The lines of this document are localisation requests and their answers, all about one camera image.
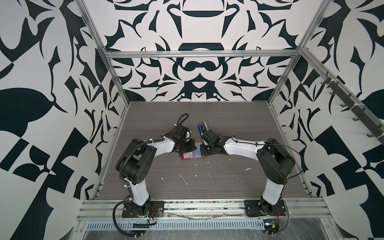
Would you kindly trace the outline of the blue card stand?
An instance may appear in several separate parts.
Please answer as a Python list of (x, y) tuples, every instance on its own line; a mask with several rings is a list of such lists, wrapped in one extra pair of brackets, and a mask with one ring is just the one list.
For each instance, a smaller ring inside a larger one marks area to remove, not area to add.
[(198, 130), (199, 130), (199, 133), (200, 133), (201, 136), (203, 134), (205, 134), (205, 132), (208, 130), (206, 122), (199, 123), (198, 124)]

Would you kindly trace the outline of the red card holder wallet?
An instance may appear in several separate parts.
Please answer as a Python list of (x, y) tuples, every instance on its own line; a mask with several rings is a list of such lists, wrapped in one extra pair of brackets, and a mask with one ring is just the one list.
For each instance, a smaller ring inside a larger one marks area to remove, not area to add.
[(195, 143), (196, 149), (192, 152), (184, 153), (181, 156), (181, 160), (185, 161), (185, 160), (196, 160), (196, 159), (206, 158), (206, 156), (202, 155), (201, 145), (202, 145), (201, 142)]

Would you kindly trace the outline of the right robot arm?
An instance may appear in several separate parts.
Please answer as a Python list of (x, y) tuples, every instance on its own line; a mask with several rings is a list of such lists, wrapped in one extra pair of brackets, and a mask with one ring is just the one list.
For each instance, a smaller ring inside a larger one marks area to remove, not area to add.
[(237, 155), (259, 161), (267, 183), (261, 200), (274, 206), (281, 199), (284, 186), (296, 161), (285, 147), (276, 139), (252, 142), (234, 137), (221, 136), (213, 130), (200, 130), (204, 144), (201, 145), (203, 156)]

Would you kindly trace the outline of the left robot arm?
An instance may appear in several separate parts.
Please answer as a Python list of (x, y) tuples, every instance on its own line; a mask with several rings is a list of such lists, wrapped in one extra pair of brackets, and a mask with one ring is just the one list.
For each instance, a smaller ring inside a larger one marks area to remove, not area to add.
[(168, 153), (190, 153), (197, 149), (190, 129), (176, 125), (159, 139), (147, 141), (135, 138), (128, 145), (116, 164), (119, 180), (125, 184), (133, 203), (144, 206), (150, 200), (146, 177), (155, 157)]

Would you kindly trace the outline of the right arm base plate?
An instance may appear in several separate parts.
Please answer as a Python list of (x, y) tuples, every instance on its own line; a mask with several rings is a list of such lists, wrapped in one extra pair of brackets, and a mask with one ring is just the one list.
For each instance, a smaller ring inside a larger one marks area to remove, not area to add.
[(275, 205), (264, 199), (244, 200), (245, 212), (248, 217), (286, 216), (287, 207), (282, 198)]

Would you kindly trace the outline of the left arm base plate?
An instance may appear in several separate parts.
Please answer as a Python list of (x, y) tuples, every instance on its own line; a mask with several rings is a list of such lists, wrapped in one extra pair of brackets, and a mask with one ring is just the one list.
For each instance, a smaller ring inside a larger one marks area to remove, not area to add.
[(164, 201), (147, 201), (143, 206), (136, 205), (133, 201), (124, 203), (123, 218), (138, 218), (149, 216), (155, 218), (163, 213), (165, 207)]

